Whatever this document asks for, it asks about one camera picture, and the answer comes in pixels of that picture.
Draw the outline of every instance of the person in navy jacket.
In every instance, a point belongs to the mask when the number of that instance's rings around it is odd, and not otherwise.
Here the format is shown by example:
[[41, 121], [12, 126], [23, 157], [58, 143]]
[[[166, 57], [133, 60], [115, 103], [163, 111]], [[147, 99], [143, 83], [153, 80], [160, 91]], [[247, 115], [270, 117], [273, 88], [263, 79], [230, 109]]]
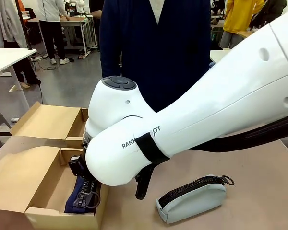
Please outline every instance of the person in navy jacket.
[[102, 76], [135, 81], [158, 112], [209, 70], [210, 1], [105, 0], [100, 51]]

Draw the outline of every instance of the yellow jacket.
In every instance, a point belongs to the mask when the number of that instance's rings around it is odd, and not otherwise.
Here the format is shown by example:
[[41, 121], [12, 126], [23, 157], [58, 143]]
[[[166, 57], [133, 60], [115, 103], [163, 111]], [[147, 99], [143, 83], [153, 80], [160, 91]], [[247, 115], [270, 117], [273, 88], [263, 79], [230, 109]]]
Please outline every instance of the yellow jacket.
[[252, 15], [258, 13], [263, 5], [264, 0], [228, 0], [223, 29], [231, 33], [246, 31]]

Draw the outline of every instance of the open cardboard box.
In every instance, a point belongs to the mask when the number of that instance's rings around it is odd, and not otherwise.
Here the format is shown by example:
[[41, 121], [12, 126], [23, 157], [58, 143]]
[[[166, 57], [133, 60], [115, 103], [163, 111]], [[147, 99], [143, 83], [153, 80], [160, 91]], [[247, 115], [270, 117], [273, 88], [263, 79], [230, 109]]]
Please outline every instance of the open cardboard box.
[[81, 148], [88, 109], [43, 105], [36, 102], [12, 127], [14, 136], [63, 140]]
[[66, 214], [76, 177], [68, 161], [81, 149], [36, 147], [0, 160], [0, 210], [22, 212], [39, 230], [98, 230], [108, 196], [101, 185], [95, 213]]

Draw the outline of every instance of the white shirt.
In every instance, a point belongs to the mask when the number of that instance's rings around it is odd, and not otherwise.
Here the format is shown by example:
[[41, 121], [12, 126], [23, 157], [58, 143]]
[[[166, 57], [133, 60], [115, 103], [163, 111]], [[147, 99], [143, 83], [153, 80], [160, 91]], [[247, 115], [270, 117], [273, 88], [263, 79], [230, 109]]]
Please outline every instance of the white shirt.
[[164, 0], [149, 0], [149, 1], [156, 18], [156, 22], [157, 24], [159, 24], [159, 19], [163, 8]]
[[59, 22], [60, 13], [68, 16], [65, 11], [63, 0], [37, 0], [37, 18], [47, 22]]

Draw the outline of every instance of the light gray pencil case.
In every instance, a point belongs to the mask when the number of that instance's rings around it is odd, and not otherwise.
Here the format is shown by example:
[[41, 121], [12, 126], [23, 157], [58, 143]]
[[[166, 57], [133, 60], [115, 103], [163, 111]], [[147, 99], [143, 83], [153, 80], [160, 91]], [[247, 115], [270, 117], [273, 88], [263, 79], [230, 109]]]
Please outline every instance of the light gray pencil case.
[[166, 193], [156, 200], [160, 217], [169, 224], [222, 205], [225, 184], [235, 183], [227, 176], [211, 174]]

